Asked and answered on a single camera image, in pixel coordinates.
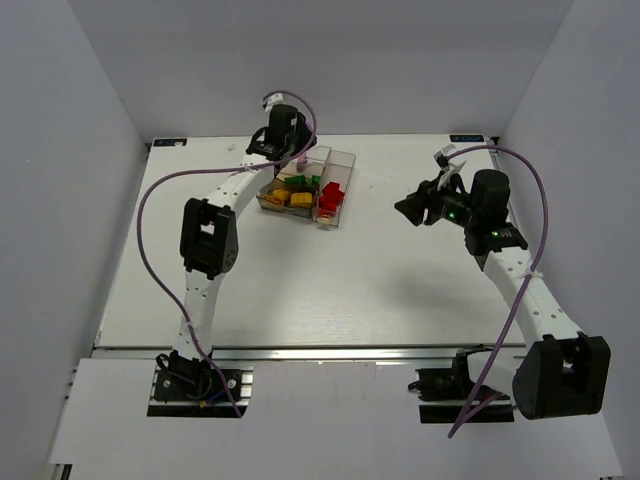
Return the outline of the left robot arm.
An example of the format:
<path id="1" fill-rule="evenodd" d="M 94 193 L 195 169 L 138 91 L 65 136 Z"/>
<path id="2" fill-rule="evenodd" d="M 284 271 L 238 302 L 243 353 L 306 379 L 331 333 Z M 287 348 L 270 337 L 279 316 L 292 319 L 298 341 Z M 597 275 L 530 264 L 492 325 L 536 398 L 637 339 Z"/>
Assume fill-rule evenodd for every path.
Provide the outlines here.
<path id="1" fill-rule="evenodd" d="M 284 164 L 316 143 L 315 115 L 307 119 L 286 103 L 268 111 L 268 124 L 251 137 L 239 169 L 215 191 L 189 199 L 184 207 L 179 251 L 186 275 L 185 312 L 167 371 L 207 366 L 218 293 L 239 254 L 238 217 Z"/>

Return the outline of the purple 2x4 lego brick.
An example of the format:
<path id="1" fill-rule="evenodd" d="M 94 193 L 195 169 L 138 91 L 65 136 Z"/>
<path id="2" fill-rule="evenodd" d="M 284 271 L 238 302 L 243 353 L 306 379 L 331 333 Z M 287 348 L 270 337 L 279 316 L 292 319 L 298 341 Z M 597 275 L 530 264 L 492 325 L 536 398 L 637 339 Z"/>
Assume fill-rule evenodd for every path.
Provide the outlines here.
<path id="1" fill-rule="evenodd" d="M 300 155 L 296 161 L 296 168 L 298 171 L 302 171 L 308 164 L 307 156 L 305 154 Z"/>

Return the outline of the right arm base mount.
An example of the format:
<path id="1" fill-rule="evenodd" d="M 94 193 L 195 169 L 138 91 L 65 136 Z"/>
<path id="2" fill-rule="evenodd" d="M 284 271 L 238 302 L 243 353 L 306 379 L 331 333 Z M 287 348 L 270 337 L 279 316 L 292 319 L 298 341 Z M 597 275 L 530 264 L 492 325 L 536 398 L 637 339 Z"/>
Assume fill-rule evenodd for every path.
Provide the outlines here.
<path id="1" fill-rule="evenodd" d="M 421 402 L 419 405 L 420 423 L 453 424 L 471 392 L 474 382 L 469 379 L 468 357 L 472 354 L 490 353 L 493 349 L 484 345 L 458 350 L 446 368 L 422 368 L 416 370 L 417 379 L 409 383 L 407 390 L 417 394 Z M 483 386 L 477 393 L 471 409 L 490 399 L 498 392 Z M 473 416 L 469 423 L 512 423 L 514 407 L 505 403 L 510 401 L 508 395 L 500 394 L 497 400 L 486 406 L 481 412 Z"/>

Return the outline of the green 2x2 lego brick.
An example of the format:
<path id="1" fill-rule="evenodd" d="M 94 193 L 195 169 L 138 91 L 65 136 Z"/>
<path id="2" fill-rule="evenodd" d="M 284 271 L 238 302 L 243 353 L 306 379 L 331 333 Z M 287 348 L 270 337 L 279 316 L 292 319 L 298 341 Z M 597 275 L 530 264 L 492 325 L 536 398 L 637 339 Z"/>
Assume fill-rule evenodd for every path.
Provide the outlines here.
<path id="1" fill-rule="evenodd" d="M 304 185 L 306 177 L 304 175 L 289 176 L 284 179 L 284 182 L 290 185 Z"/>

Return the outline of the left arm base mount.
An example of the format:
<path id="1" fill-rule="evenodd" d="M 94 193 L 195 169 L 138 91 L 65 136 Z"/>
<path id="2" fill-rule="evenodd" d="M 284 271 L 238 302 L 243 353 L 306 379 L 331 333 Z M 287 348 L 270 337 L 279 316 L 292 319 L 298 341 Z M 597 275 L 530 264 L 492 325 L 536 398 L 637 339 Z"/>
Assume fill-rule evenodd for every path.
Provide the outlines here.
<path id="1" fill-rule="evenodd" d="M 148 417 L 240 418 L 248 406 L 248 371 L 222 369 L 223 377 L 202 359 L 185 359 L 177 352 L 156 359 Z"/>

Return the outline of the red curved lego brick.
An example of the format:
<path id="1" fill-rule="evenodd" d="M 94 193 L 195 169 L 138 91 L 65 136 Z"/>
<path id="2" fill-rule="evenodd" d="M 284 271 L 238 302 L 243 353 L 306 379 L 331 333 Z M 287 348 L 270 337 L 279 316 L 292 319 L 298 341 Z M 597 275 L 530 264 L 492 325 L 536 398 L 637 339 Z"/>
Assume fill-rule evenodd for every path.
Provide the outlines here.
<path id="1" fill-rule="evenodd" d="M 323 211 L 336 212 L 339 207 L 339 202 L 333 197 L 321 196 L 318 199 L 318 207 Z"/>

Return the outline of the yellow 2x4 lego brick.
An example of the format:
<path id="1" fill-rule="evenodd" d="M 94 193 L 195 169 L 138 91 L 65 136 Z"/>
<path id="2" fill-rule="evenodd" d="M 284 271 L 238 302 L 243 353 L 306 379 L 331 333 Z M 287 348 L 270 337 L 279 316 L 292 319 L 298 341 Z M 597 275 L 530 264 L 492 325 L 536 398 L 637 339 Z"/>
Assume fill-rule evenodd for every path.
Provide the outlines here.
<path id="1" fill-rule="evenodd" d="M 291 192 L 285 189 L 276 189 L 272 192 L 272 195 L 282 201 L 287 201 L 291 197 Z"/>

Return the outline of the red 2x4 lego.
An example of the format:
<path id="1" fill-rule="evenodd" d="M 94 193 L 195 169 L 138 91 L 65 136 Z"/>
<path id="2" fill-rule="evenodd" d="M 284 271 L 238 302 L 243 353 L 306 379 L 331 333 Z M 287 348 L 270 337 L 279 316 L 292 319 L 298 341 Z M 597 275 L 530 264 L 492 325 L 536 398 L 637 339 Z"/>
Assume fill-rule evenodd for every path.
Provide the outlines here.
<path id="1" fill-rule="evenodd" d="M 344 191 L 341 189 L 341 185 L 338 182 L 329 182 L 323 188 L 322 193 L 327 197 L 340 197 L 345 196 Z"/>

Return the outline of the yellow rounded lego brick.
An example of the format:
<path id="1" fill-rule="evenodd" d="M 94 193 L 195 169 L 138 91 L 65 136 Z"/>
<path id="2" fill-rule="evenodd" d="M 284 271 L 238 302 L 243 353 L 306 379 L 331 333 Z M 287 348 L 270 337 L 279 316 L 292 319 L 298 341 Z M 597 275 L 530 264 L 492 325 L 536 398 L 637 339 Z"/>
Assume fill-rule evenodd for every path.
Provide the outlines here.
<path id="1" fill-rule="evenodd" d="M 289 198 L 291 208 L 309 209 L 313 205 L 313 195 L 309 192 L 292 193 Z"/>

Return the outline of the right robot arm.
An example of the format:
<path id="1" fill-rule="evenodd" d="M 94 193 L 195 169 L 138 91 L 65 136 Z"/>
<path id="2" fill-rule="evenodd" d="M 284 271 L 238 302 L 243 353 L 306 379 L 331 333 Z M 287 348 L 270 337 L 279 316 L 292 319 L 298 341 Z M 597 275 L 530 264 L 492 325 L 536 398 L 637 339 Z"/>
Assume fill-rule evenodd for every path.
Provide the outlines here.
<path id="1" fill-rule="evenodd" d="M 461 349 L 448 376 L 424 396 L 447 388 L 476 397 L 498 393 L 529 420 L 596 414 L 604 400 L 610 347 L 603 337 L 585 334 L 533 271 L 526 240 L 507 220 L 509 199 L 508 177 L 484 169 L 469 190 L 454 174 L 447 182 L 421 182 L 394 205 L 415 226 L 446 220 L 463 228 L 466 249 L 514 308 L 526 345 L 521 361 L 488 346 Z"/>

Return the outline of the yellow upside-down lego brick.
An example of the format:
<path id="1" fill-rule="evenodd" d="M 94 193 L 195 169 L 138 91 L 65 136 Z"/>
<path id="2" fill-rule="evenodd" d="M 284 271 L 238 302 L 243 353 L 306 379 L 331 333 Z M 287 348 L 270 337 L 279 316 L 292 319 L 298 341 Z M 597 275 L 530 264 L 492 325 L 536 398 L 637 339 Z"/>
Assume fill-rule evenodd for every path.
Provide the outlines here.
<path id="1" fill-rule="evenodd" d="M 284 200 L 273 196 L 265 196 L 264 200 L 269 204 L 275 205 L 277 207 L 282 207 L 285 204 Z"/>

